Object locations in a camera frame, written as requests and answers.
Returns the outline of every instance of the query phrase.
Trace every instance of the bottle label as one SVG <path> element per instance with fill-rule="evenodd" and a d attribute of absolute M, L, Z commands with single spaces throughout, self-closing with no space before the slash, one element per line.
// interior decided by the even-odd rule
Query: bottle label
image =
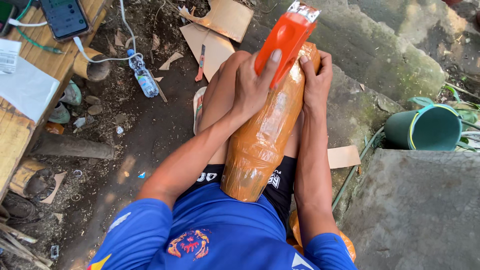
<path fill-rule="evenodd" d="M 145 76 L 138 76 L 137 80 L 141 87 L 144 87 L 147 85 L 147 78 Z"/>

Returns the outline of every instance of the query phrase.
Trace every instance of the hand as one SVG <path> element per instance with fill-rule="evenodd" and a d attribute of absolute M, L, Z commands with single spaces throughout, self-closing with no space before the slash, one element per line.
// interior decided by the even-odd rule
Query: hand
<path fill-rule="evenodd" d="M 332 55 L 318 50 L 320 53 L 321 67 L 319 74 L 315 74 L 313 63 L 305 55 L 300 57 L 300 64 L 305 72 L 305 90 L 303 94 L 303 109 L 315 111 L 325 109 L 333 78 Z"/>
<path fill-rule="evenodd" d="M 254 69 L 257 56 L 258 52 L 240 64 L 235 78 L 235 98 L 231 111 L 241 115 L 245 121 L 264 106 L 282 51 L 276 49 L 272 52 L 260 76 Z"/>

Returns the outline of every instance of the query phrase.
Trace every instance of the person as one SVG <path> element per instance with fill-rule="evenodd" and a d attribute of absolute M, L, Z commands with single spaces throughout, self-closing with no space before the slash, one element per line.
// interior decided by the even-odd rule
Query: person
<path fill-rule="evenodd" d="M 228 138 L 265 104 L 280 49 L 259 76 L 258 53 L 235 52 L 220 66 L 201 100 L 198 134 L 171 153 L 136 201 L 118 213 L 88 269 L 356 269 L 331 211 L 326 101 L 332 58 L 319 52 L 318 75 L 306 56 L 300 58 L 303 113 L 276 170 L 281 173 L 257 202 L 233 199 L 219 183 Z M 286 243 L 293 190 L 304 256 Z"/>

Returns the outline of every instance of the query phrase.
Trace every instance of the plastic water bottle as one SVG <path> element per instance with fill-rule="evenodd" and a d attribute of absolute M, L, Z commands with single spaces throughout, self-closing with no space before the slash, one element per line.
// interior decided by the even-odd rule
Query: plastic water bottle
<path fill-rule="evenodd" d="M 128 57 L 130 57 L 135 54 L 135 51 L 130 49 L 127 51 L 127 54 Z M 128 64 L 135 71 L 135 78 L 137 78 L 137 81 L 147 98 L 153 98 L 158 95 L 158 87 L 156 86 L 155 81 L 153 81 L 150 72 L 145 68 L 145 62 L 143 59 L 137 55 L 130 58 Z"/>

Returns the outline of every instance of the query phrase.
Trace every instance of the blue shirt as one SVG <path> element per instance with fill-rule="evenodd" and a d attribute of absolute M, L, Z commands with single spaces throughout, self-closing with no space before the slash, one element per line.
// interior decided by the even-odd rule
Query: blue shirt
<path fill-rule="evenodd" d="M 275 209 L 262 195 L 237 201 L 208 184 L 173 207 L 141 199 L 115 218 L 88 270 L 354 270 L 342 238 L 314 237 L 302 256 L 286 243 Z"/>

